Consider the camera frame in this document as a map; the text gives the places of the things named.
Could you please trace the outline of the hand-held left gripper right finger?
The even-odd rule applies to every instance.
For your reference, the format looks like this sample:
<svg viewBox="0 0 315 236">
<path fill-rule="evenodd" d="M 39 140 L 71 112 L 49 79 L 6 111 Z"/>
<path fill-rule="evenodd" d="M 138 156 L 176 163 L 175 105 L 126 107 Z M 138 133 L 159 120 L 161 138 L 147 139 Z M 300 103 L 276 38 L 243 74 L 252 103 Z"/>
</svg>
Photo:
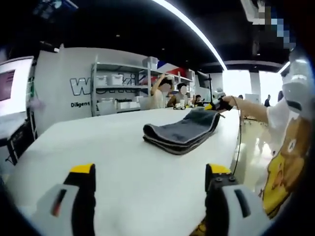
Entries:
<svg viewBox="0 0 315 236">
<path fill-rule="evenodd" d="M 205 192 L 205 235 L 261 236 L 271 225 L 261 199 L 228 168 L 206 165 Z"/>
</svg>

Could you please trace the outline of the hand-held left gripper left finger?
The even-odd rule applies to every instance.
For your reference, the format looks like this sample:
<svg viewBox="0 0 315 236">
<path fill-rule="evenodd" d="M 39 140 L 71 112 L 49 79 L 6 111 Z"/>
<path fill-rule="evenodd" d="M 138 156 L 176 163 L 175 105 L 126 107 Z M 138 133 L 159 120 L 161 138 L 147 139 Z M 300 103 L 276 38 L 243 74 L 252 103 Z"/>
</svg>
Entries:
<svg viewBox="0 0 315 236">
<path fill-rule="evenodd" d="M 43 236 L 94 236 L 95 164 L 71 168 L 37 202 L 31 220 Z"/>
</svg>

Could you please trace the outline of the person's right hand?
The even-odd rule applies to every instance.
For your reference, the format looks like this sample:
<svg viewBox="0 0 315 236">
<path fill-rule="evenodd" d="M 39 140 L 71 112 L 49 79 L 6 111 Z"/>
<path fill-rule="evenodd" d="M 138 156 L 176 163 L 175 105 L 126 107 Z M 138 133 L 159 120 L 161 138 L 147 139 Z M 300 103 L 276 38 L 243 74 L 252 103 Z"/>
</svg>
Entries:
<svg viewBox="0 0 315 236">
<path fill-rule="evenodd" d="M 224 97 L 220 98 L 220 110 L 227 110 L 230 111 L 233 108 L 233 106 L 231 106 L 229 104 L 229 102 L 224 100 Z"/>
</svg>

